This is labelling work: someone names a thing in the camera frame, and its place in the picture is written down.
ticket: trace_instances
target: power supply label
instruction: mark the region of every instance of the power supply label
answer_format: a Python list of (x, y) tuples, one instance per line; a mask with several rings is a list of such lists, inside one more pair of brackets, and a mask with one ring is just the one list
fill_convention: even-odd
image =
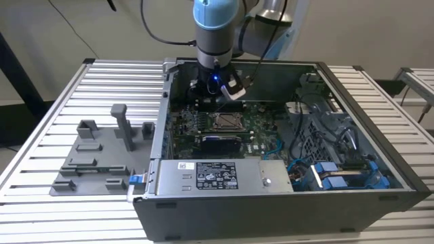
[(196, 163), (196, 187), (199, 190), (238, 189), (235, 163)]

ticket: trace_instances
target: white sticker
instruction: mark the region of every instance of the white sticker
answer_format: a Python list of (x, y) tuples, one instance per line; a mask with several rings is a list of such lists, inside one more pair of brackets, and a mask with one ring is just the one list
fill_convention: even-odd
[(178, 169), (195, 169), (195, 163), (186, 163), (186, 162), (179, 162), (178, 163)]

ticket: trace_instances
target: gray metal frame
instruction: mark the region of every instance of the gray metal frame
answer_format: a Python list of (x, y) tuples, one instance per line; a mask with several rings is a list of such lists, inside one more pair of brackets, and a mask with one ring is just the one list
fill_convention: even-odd
[[(136, 92), (144, 88), (144, 81), (164, 81), (163, 73), (155, 77), (132, 79), (136, 74), (122, 69), (144, 69), (146, 65), (159, 65), (163, 62), (139, 62), (124, 60), (98, 60), (98, 63), (111, 64), (115, 69), (106, 73), (106, 78), (94, 81), (99, 90), (83, 96), (78, 86), (90, 85), (90, 80), (82, 81), (83, 72), (91, 64), (83, 65), (59, 96), (44, 121), (35, 129), (32, 136), (16, 154), (8, 169), (0, 176), (0, 242), (70, 242), (102, 244), (152, 243), (143, 231), (132, 204), (124, 196), (78, 196), (51, 197), (50, 185), (56, 178), (63, 161), (76, 138), (78, 121), (74, 117), (95, 115), (102, 117), (100, 125), (114, 126), (115, 122), (103, 117), (110, 116), (110, 106), (126, 101), (130, 107), (128, 119), (144, 120), (156, 118), (146, 110), (158, 110), (159, 103), (146, 103), (138, 98)], [(382, 134), (410, 164), (423, 182), (434, 191), (434, 154), (433, 138), (409, 114), (401, 109), (390, 96), (375, 84), (370, 76), (353, 67), (330, 66), (330, 69), (346, 90), (354, 96), (362, 109), (370, 116)], [(107, 90), (114, 86), (118, 91)], [(102, 98), (103, 94), (118, 95)], [(249, 239), (223, 239), (202, 241), (202, 243), (413, 243), (427, 244), (434, 241), (434, 196), (418, 203), (407, 212), (394, 212), (383, 216), (361, 233), (330, 233), (318, 235), (295, 235), (283, 237), (263, 237)]]
[(395, 75), (395, 80), (401, 80), (421, 95), (421, 97), (434, 106), (434, 70), (402, 68)]

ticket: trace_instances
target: gray 3d-printed part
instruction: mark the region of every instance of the gray 3d-printed part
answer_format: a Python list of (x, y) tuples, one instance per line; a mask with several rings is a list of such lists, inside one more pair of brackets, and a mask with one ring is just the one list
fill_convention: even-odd
[(127, 185), (122, 178), (111, 178), (111, 179), (106, 179), (106, 188), (110, 191), (124, 190), (127, 189)]
[[(52, 196), (124, 195), (127, 193), (127, 189), (108, 190), (106, 179), (122, 178), (128, 186), (130, 175), (146, 172), (150, 166), (152, 140), (143, 140), (143, 128), (134, 127), (131, 135), (136, 149), (127, 151), (123, 139), (115, 136), (116, 129), (100, 127), (92, 131), (95, 139), (76, 138), (56, 178), (56, 180), (74, 180), (76, 187), (74, 191), (56, 191), (52, 188), (50, 192)], [(75, 150), (79, 144), (90, 143), (100, 144), (102, 150)], [(143, 194), (143, 190), (135, 187), (134, 194)]]
[(98, 126), (94, 120), (82, 120), (76, 131), (82, 139), (94, 139), (92, 131), (98, 131)]
[(54, 188), (56, 191), (74, 191), (75, 183), (72, 180), (56, 180), (54, 182)]
[(96, 165), (96, 160), (95, 158), (88, 158), (88, 159), (71, 159), (70, 166), (95, 166)]
[(144, 122), (142, 126), (142, 135), (144, 140), (154, 138), (154, 131), (155, 131), (154, 122)]
[(99, 143), (83, 143), (79, 144), (75, 148), (78, 151), (100, 151), (102, 149), (103, 147)]
[(76, 166), (62, 167), (59, 173), (63, 177), (79, 176), (79, 173), (76, 172), (75, 168)]
[(130, 171), (126, 165), (112, 165), (108, 172), (111, 175), (130, 175)]
[(122, 138), (123, 138), (123, 142), (124, 142), (127, 151), (132, 151), (132, 150), (135, 150), (135, 144), (134, 144), (132, 137), (131, 137), (131, 130), (132, 130), (131, 125), (126, 118), (127, 105), (114, 104), (114, 106), (111, 107), (110, 113), (111, 113), (111, 116), (114, 116), (116, 118), (118, 126), (119, 126), (119, 130), (122, 133)]

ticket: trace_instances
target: black pole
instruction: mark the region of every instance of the black pole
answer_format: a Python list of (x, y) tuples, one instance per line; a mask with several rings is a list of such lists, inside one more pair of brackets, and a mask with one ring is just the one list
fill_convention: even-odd
[(2, 33), (0, 68), (19, 93), (30, 112), (38, 121), (40, 121), (47, 113), (47, 106)]

